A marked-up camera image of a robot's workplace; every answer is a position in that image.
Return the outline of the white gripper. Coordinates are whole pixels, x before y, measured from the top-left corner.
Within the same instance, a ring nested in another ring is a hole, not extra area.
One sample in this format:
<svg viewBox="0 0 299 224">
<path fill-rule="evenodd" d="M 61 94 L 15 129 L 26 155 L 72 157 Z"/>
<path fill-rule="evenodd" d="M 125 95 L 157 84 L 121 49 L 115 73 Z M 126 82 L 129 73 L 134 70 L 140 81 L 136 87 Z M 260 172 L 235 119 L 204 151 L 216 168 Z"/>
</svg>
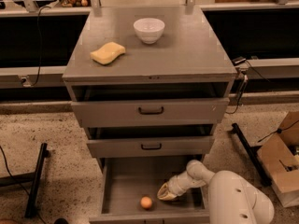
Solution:
<svg viewBox="0 0 299 224">
<path fill-rule="evenodd" d="M 178 196 L 183 195 L 188 189 L 192 187 L 193 178 L 187 173 L 181 173 L 180 175 L 174 175 L 165 181 L 159 188 L 157 198 L 161 201 L 173 201 Z"/>
</svg>

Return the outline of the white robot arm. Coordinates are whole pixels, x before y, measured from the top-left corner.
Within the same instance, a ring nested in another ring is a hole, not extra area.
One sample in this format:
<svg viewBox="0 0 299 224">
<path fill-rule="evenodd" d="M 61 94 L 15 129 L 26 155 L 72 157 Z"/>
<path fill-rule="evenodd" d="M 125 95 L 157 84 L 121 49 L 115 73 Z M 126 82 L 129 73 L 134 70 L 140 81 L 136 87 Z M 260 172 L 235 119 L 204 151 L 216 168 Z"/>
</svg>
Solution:
<svg viewBox="0 0 299 224">
<path fill-rule="evenodd" d="M 231 171 L 214 173 L 197 160 L 162 184 L 157 197 L 172 201 L 204 185 L 208 185 L 210 224 L 270 224 L 274 219 L 272 201 L 245 178 Z"/>
</svg>

